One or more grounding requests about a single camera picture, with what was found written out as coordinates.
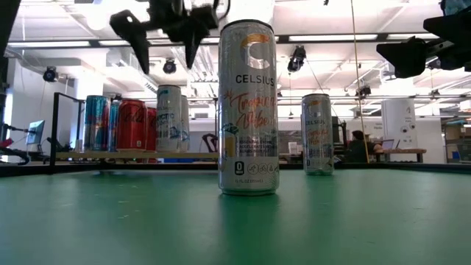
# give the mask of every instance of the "silver can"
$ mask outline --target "silver can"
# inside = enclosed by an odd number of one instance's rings
[[[190,113],[189,113],[188,99],[182,96],[182,144],[180,152],[187,152],[190,148]]]
[[[302,98],[302,140],[306,174],[333,173],[333,134],[330,99],[327,94]]]
[[[157,152],[180,151],[181,97],[176,85],[159,85],[157,89]]]
[[[279,186],[273,29],[254,20],[224,27],[219,42],[219,187],[272,194]]]

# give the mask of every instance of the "desk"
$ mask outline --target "desk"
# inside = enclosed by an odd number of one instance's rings
[[[83,170],[0,177],[0,264],[439,265],[471,256],[465,174],[281,170],[276,194],[237,197],[221,194],[216,170]]]
[[[424,163],[423,154],[427,152],[426,149],[389,149],[383,150],[382,152],[376,152],[376,162],[381,162],[381,155],[384,155],[385,162],[389,162],[389,156],[391,154],[416,154],[417,162]]]

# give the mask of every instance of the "computer monitor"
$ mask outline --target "computer monitor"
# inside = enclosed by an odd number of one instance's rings
[[[40,144],[43,137],[44,121],[35,121],[29,124],[28,137],[26,138],[26,145]]]
[[[383,147],[383,150],[392,149],[394,146],[394,140],[384,140],[381,146]]]

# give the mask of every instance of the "red can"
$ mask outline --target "red can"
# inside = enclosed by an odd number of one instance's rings
[[[141,100],[123,100],[119,106],[118,151],[146,150],[146,112],[146,104]]]
[[[155,144],[157,142],[157,109],[155,107],[147,108],[147,138],[146,151],[155,152]]]

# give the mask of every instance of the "celsius logo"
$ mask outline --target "celsius logo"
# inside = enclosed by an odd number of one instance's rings
[[[309,102],[308,106],[316,106],[316,105],[319,105],[320,103],[321,103],[320,101],[314,100],[314,101]]]
[[[241,57],[245,63],[255,69],[265,69],[270,67],[270,63],[264,59],[257,59],[250,54],[250,47],[255,43],[268,43],[270,37],[265,34],[250,34],[241,42]]]

